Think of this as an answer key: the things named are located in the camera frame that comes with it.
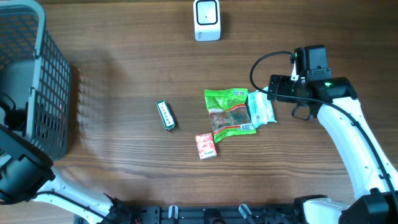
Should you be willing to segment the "teal white snack packet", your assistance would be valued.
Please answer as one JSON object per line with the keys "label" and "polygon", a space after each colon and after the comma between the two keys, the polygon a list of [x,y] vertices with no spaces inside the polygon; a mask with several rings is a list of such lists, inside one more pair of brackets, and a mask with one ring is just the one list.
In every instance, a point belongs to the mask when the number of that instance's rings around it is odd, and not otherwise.
{"label": "teal white snack packet", "polygon": [[276,123],[274,110],[271,100],[267,99],[267,94],[261,91],[248,93],[247,106],[253,126],[257,129],[259,126],[268,123]]}

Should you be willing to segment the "green snack bag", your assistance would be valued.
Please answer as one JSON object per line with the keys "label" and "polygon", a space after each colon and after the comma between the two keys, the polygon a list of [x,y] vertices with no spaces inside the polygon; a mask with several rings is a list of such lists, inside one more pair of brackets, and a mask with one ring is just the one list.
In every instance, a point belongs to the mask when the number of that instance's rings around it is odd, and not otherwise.
{"label": "green snack bag", "polygon": [[256,134],[246,107],[247,88],[205,90],[204,97],[215,143],[230,136]]}

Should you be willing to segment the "red small box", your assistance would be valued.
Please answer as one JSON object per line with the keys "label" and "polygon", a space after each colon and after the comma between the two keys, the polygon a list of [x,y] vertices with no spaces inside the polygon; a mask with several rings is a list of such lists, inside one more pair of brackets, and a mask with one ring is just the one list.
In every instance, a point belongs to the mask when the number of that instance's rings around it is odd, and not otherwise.
{"label": "red small box", "polygon": [[201,160],[216,157],[216,147],[211,133],[195,136],[199,157]]}

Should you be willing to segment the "dark green gum pack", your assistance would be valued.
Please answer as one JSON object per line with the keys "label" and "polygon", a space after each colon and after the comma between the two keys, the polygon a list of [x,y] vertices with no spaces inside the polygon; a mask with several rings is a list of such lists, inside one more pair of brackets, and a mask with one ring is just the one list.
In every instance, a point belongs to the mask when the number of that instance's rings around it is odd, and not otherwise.
{"label": "dark green gum pack", "polygon": [[169,104],[165,100],[162,100],[156,103],[156,107],[158,109],[165,129],[167,131],[170,131],[175,128],[177,123],[172,113],[172,110],[169,107]]}

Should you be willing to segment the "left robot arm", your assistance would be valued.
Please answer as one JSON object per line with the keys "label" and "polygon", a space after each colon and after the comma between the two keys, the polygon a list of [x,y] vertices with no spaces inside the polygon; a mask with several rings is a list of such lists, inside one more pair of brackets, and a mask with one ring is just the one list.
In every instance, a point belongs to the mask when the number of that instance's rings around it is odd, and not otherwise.
{"label": "left robot arm", "polygon": [[74,213],[78,223],[133,223],[122,201],[97,194],[65,178],[38,147],[1,126],[1,150],[9,158],[1,165],[1,205],[49,203]]}

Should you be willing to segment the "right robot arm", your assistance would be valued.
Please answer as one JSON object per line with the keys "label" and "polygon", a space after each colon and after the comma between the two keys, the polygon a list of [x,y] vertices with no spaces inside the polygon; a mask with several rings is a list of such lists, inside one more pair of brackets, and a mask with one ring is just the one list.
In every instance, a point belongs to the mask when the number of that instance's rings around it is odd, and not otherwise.
{"label": "right robot arm", "polygon": [[352,84],[332,77],[322,45],[295,49],[292,61],[291,76],[271,76],[268,99],[309,108],[332,138],[355,197],[352,205],[322,195],[302,199],[304,222],[397,223],[397,170],[370,130]]}

